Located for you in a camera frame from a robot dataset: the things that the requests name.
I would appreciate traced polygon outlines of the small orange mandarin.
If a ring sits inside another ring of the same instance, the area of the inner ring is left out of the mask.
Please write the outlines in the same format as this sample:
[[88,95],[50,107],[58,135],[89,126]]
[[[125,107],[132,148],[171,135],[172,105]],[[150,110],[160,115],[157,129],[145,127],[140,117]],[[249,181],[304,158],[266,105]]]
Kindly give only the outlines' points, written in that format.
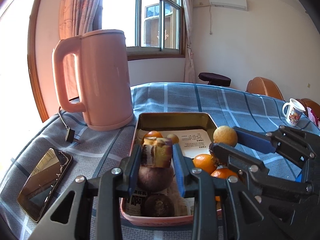
[[236,178],[238,178],[238,175],[233,172],[232,170],[228,169],[228,168],[219,168],[216,169],[212,174],[212,177],[216,177],[216,178],[220,178],[220,179],[227,179],[230,176],[235,176]]

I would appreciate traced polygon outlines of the tan longan fruit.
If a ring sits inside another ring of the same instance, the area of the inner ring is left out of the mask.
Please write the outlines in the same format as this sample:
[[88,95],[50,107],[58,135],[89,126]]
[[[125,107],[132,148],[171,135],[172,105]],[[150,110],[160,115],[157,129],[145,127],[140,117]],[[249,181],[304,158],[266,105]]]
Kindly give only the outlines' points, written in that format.
[[168,134],[167,136],[166,136],[166,138],[167,139],[170,139],[171,141],[172,141],[172,144],[174,145],[174,144],[178,144],[179,143],[179,138],[178,138],[178,136],[177,135],[175,135],[175,134],[173,134],[173,133],[171,133],[171,134]]
[[220,126],[213,133],[213,141],[235,147],[238,143],[238,136],[235,129],[229,126]]

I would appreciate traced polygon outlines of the large orange mandarin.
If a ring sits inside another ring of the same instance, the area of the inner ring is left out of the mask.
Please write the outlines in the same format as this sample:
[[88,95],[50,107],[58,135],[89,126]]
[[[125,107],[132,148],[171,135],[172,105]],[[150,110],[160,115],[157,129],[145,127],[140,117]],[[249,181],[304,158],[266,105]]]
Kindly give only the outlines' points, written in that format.
[[215,158],[210,154],[199,154],[193,159],[195,167],[206,171],[208,174],[212,174],[217,169]]

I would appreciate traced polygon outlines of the dark brown water chestnut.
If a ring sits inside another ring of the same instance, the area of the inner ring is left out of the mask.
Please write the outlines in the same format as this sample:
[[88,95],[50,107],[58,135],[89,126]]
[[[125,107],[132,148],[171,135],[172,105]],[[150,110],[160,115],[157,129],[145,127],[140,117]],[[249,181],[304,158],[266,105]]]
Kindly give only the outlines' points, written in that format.
[[149,196],[141,208],[144,217],[173,217],[175,208],[172,200],[163,194]]

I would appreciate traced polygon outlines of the purple round fruit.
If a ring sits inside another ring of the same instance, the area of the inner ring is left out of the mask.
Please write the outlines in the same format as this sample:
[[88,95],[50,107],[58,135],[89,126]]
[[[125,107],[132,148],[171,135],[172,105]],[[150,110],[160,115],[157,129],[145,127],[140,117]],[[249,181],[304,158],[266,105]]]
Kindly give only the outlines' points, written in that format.
[[140,166],[137,186],[148,192],[160,192],[167,189],[174,178],[174,169]]

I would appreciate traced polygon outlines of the small cube snack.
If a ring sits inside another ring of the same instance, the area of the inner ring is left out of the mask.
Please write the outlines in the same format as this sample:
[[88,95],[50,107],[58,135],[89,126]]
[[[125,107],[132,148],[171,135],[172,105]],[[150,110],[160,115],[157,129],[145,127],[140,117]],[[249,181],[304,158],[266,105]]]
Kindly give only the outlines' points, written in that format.
[[140,164],[151,168],[169,168],[172,159],[172,140],[146,137],[142,145]]

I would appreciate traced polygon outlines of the white cartoon mug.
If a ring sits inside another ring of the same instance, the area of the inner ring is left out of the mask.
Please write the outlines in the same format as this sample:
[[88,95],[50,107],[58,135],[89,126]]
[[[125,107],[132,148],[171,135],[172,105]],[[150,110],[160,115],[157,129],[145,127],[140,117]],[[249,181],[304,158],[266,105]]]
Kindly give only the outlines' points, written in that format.
[[296,99],[291,98],[282,107],[286,122],[291,126],[296,126],[305,112],[305,107]]

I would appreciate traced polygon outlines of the brown wooden chair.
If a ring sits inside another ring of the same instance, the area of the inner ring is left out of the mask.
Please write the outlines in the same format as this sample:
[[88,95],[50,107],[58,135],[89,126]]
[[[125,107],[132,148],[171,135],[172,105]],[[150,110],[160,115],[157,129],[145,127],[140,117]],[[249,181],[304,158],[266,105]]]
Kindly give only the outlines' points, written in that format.
[[266,95],[284,101],[278,86],[272,80],[264,77],[255,77],[250,80],[247,84],[246,92],[251,94]]
[[310,120],[319,121],[320,106],[318,103],[308,98],[297,99],[297,101],[299,101],[304,106],[304,113]]

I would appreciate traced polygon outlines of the pink metal tin box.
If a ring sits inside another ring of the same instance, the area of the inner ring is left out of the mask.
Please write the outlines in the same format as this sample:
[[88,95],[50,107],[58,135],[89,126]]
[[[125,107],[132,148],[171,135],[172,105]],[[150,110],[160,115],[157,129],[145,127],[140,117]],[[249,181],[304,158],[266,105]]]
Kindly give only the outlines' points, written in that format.
[[[159,134],[179,144],[185,157],[208,154],[216,124],[207,113],[170,112],[139,115],[133,144],[146,134]],[[172,156],[161,165],[139,168],[137,186],[130,198],[121,200],[121,214],[136,226],[178,226],[193,221],[194,199],[178,191]]]

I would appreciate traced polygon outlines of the black smartphone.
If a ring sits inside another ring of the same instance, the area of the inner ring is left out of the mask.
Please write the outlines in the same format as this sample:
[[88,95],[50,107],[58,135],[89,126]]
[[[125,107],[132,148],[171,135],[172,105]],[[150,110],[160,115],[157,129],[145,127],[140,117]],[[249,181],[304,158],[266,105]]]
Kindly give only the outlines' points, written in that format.
[[34,222],[39,222],[47,211],[56,188],[72,162],[70,154],[49,148],[31,172],[17,202]]

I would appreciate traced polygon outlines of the printed paper leaflet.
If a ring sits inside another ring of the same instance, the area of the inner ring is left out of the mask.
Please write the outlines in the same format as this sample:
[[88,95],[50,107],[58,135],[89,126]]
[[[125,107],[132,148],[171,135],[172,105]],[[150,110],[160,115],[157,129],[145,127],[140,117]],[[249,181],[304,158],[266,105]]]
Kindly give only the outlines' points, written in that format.
[[[212,136],[204,129],[190,129],[190,130],[171,130],[160,131],[163,138],[166,138],[168,134],[175,134],[179,138],[179,146],[182,154],[188,158],[195,158],[199,154],[208,154],[208,147],[211,143]],[[183,199],[178,195],[178,189],[176,185],[176,179],[173,179],[171,185],[160,191],[159,194],[168,196],[175,208],[175,216],[191,216],[193,214],[194,199]],[[145,202],[149,192],[137,187],[132,196],[123,201],[123,214],[129,217],[138,217],[141,215],[141,206]]]

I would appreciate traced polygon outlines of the black kettle power plug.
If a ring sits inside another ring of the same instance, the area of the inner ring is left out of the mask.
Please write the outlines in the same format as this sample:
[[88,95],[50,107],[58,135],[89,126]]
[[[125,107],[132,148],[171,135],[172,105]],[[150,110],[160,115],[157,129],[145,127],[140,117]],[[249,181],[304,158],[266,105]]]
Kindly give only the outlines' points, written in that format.
[[57,111],[60,120],[62,121],[63,125],[65,126],[66,129],[66,135],[65,135],[65,141],[68,143],[73,143],[73,142],[77,142],[80,143],[80,140],[76,139],[75,137],[75,130],[71,129],[67,123],[65,122],[62,114],[61,114],[61,107],[59,107],[58,111]]

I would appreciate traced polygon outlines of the pink electric kettle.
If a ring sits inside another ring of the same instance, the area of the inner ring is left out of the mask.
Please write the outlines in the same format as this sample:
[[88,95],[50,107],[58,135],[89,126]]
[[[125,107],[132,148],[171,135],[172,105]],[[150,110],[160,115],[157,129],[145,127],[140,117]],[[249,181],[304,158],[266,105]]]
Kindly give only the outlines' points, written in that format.
[[[75,81],[79,101],[67,95],[67,65],[74,55]],[[68,112],[83,113],[90,129],[110,131],[127,125],[133,118],[125,35],[121,30],[95,30],[58,42],[52,54],[57,100]]]

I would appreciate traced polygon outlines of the pink patterned curtain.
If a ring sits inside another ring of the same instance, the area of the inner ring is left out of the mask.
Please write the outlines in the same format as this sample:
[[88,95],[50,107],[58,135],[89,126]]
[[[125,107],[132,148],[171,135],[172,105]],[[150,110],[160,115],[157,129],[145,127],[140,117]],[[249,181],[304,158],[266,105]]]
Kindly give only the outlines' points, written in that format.
[[59,36],[61,40],[92,31],[100,0],[61,0]]

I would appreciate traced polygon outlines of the white wall air conditioner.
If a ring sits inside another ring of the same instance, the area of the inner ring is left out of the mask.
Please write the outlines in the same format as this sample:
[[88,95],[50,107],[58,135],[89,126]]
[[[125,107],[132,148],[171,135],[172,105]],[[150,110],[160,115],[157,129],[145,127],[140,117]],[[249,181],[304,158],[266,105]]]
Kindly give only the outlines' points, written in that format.
[[247,0],[209,0],[209,2],[215,7],[247,11]]

